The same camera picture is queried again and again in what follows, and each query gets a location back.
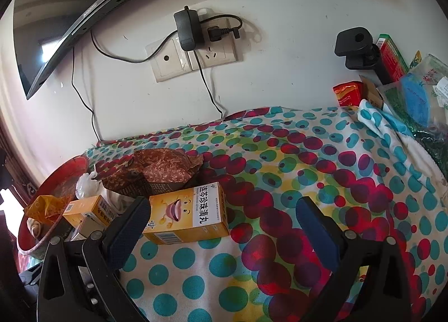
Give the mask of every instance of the polka dot tablecloth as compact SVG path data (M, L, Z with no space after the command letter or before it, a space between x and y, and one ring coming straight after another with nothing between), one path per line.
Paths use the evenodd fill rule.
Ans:
M343 230L373 240L394 236L414 319L429 310L447 279L443 189L431 183L431 167L422 170L413 160L419 154L400 142L406 128L365 103L357 111L259 108L88 150L100 177L139 149L202 154L199 181L219 181L226 192L229 237L161 246L139 239L121 282L141 312L150 321L300 320L330 277L297 222L302 196ZM340 318L350 312L366 271L361 268Z

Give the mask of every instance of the wall socket plate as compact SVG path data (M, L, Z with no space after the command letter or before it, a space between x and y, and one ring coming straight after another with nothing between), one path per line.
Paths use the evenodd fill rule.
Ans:
M205 38L205 45L201 49L196 49L199 62L203 68L209 68L216 65L232 63L237 60L235 54L234 34L230 33L222 37L220 41L210 42L207 28L218 26L221 29L230 28L227 18L219 18L213 21L203 23L202 32ZM194 52L188 52L191 67L193 70L199 70L198 63L194 57Z
M146 52L151 55L163 40L149 44L145 47ZM149 60L156 82L163 82L167 79L191 72L190 62L187 53L181 49L179 37L175 35L168 40L161 50Z

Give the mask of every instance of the silver bolt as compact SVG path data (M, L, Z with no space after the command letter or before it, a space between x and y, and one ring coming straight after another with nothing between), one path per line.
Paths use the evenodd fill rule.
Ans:
M92 234L90 235L90 238L92 240L99 240L102 236L102 232L101 231L93 231Z
M386 241L387 241L387 243L389 245L395 245L396 244L396 240L392 236L386 237Z
M50 244L57 245L59 243L59 241L60 241L60 237L55 236L55 237L52 237L52 239L50 240Z
M349 240L354 240L356 238L356 236L358 236L358 235L356 235L356 232L352 231L352 230L346 230L344 232L344 235L346 235L346 238L348 238Z

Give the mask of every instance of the orange medicine box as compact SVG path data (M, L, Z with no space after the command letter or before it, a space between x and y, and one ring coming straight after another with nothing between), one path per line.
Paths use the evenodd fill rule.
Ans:
M143 234L158 245L228 236L225 195L219 183L149 198L151 218Z
M102 196L73 200L67 205L64 211L64 218L75 228L87 216L93 218L100 225L107 227L117 217L117 214Z

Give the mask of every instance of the smiling tongue illustration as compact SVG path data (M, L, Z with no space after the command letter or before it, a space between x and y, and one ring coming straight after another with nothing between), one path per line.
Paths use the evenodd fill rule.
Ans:
M173 221L178 222L181 219L181 215L182 215L181 206L182 206L181 200L177 200L173 203L170 203L167 206L165 215L167 217L171 218Z

